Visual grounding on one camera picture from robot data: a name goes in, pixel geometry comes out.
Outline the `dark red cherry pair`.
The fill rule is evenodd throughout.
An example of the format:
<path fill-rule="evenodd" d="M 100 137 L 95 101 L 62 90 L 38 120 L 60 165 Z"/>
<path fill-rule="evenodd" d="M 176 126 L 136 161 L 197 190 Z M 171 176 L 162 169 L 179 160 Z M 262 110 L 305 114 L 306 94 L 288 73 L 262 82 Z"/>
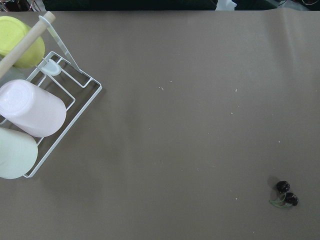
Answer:
<path fill-rule="evenodd" d="M 275 188 L 278 193 L 282 196 L 280 200 L 270 200 L 269 203 L 276 208 L 284 209 L 295 207 L 299 203 L 299 198 L 293 193 L 290 192 L 291 185 L 287 181 L 279 181 Z"/>

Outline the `pink cup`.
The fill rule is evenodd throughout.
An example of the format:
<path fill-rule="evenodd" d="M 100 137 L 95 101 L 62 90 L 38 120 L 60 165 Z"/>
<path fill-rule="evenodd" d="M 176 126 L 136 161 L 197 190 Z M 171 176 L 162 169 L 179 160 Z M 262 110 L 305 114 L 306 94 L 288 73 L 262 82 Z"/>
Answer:
<path fill-rule="evenodd" d="M 43 138 L 64 124 L 67 110 L 63 101 L 23 79 L 0 88 L 0 114 L 26 133 Z"/>

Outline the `grey cup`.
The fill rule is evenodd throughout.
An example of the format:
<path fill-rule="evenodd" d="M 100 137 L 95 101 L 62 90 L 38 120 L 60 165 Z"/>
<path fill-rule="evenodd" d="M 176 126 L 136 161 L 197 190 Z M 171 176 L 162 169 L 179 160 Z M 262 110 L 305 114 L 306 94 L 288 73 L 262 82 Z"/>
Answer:
<path fill-rule="evenodd" d="M 1 78 L 0 78 L 0 87 L 12 80 L 26 80 L 27 78 L 23 72 L 12 66 Z"/>

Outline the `yellow cup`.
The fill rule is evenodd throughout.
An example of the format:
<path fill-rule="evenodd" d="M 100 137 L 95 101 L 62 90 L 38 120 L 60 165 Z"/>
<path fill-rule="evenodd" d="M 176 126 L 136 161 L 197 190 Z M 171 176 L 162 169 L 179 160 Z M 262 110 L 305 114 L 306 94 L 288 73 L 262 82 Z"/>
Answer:
<path fill-rule="evenodd" d="M 30 31 L 31 27 L 11 16 L 0 17 L 0 57 L 4 58 Z M 14 66 L 27 69 L 39 64 L 45 55 L 45 43 L 41 37 L 22 54 Z"/>

